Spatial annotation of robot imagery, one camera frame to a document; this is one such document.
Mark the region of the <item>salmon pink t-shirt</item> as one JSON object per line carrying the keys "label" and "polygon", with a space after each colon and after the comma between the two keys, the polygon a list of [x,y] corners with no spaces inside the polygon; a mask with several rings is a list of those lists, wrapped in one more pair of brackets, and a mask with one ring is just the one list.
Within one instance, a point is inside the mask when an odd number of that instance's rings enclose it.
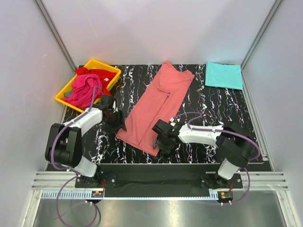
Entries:
{"label": "salmon pink t-shirt", "polygon": [[157,156],[154,147],[157,133],[152,130],[159,119],[168,122],[176,116],[194,79],[188,70],[178,71],[165,61],[125,120],[127,131],[120,129],[116,137],[127,144]]}

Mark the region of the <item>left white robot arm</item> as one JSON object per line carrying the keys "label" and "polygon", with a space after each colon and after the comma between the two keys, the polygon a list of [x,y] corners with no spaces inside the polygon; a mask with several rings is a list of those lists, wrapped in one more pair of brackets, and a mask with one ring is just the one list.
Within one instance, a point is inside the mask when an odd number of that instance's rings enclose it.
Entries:
{"label": "left white robot arm", "polygon": [[76,118],[51,126],[45,150],[45,159],[58,170],[72,170],[86,177],[91,187],[102,183],[100,167],[83,155],[82,137],[96,124],[104,122],[109,133],[127,131],[123,112],[118,109],[114,97],[103,95],[97,104],[88,107]]}

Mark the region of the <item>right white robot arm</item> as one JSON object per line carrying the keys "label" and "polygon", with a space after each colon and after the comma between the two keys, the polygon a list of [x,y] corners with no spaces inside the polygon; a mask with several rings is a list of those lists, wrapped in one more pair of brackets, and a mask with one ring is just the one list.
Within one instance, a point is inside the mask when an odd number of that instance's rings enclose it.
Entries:
{"label": "right white robot arm", "polygon": [[257,143],[237,124],[230,122],[218,126],[196,126],[171,120],[158,120],[152,130],[157,134],[153,148],[169,154],[177,143],[197,143],[217,148],[221,163],[215,174],[201,175],[201,183],[208,189],[228,188],[234,174],[246,168],[260,156]]}

